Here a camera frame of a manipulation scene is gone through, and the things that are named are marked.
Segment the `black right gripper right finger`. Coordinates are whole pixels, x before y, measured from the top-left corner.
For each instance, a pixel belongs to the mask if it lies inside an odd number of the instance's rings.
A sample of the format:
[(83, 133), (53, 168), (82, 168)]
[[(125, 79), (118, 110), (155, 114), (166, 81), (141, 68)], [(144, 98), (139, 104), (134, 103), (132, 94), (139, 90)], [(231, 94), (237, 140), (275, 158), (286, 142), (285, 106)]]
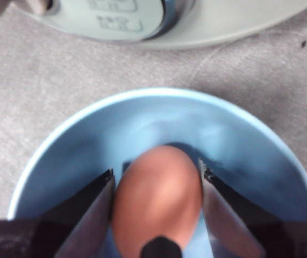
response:
[(307, 257), (307, 221), (285, 221), (222, 181), (198, 160), (203, 213), (217, 244), (237, 257)]

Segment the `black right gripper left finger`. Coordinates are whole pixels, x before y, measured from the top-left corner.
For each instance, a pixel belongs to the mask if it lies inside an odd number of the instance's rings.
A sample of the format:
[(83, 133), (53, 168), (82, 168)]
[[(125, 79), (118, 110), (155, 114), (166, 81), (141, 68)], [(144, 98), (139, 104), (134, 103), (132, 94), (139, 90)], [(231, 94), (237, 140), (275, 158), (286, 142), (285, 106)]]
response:
[(36, 218), (0, 220), (0, 257), (93, 257), (105, 240), (114, 187), (109, 169)]

